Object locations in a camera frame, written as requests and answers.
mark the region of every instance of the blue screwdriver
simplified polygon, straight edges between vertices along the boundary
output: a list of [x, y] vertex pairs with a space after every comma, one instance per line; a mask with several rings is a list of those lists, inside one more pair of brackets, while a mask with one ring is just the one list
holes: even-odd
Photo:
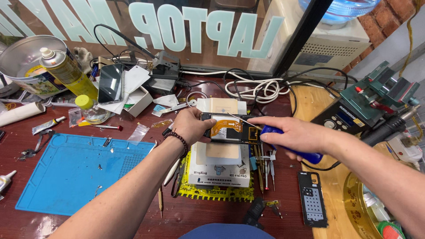
[[[249, 123], [248, 121], [243, 120], [243, 119], [241, 119], [241, 118], [239, 118], [237, 116], [234, 116], [232, 114], [230, 114], [230, 115], [233, 116], [233, 117], [235, 117], [236, 119], [242, 120], [243, 122], [248, 123], [248, 124], [256, 127], [258, 130], [261, 131], [260, 135], [262, 135], [264, 133], [278, 133], [278, 134], [283, 134], [284, 133], [281, 129], [278, 129], [276, 127], [265, 125], [262, 128], [260, 126], [253, 125], [253, 124]], [[290, 149], [290, 148], [287, 148], [285, 146], [281, 146], [281, 147], [284, 148], [284, 149], [286, 149], [286, 150], [288, 150], [288, 151], [291, 151], [292, 153], [294, 153], [294, 154], [296, 154], [296, 155], [298, 155], [298, 156], [300, 156], [300, 157], [302, 157], [304, 159], [306, 159], [307, 161], [309, 161], [312, 164], [318, 164], [322, 160], [322, 158], [323, 158], [323, 154], [320, 154], [320, 153], [304, 153], [304, 152], [295, 151], [295, 150]]]

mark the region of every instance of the yellow cap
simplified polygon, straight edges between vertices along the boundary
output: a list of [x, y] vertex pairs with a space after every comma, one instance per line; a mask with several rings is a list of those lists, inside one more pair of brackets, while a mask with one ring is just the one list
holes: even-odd
[[83, 110], [88, 110], [93, 106], [93, 100], [82, 94], [75, 99], [75, 104]]

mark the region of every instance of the red brick wall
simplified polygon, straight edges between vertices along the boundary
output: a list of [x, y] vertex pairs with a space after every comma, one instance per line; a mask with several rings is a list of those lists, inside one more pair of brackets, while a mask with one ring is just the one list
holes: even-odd
[[415, 6], [415, 0], [381, 0], [373, 11], [358, 17], [372, 45], [346, 66], [343, 71], [349, 72], [401, 24], [409, 20], [413, 13], [415, 13]]

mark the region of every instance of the yellow spray can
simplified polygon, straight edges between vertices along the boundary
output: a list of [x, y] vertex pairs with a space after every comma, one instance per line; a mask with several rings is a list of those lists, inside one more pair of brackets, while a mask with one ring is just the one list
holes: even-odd
[[40, 65], [60, 81], [75, 95], [87, 95], [97, 100], [97, 88], [89, 78], [81, 71], [78, 62], [69, 58], [63, 51], [51, 51], [41, 48], [42, 58]]

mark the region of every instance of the gold tray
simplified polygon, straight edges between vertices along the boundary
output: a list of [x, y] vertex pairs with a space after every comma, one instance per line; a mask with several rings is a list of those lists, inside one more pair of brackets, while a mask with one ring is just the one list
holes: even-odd
[[347, 176], [343, 193], [348, 217], [359, 236], [364, 239], [383, 239], [375, 227], [379, 221], [370, 207], [366, 207], [363, 183], [353, 173]]

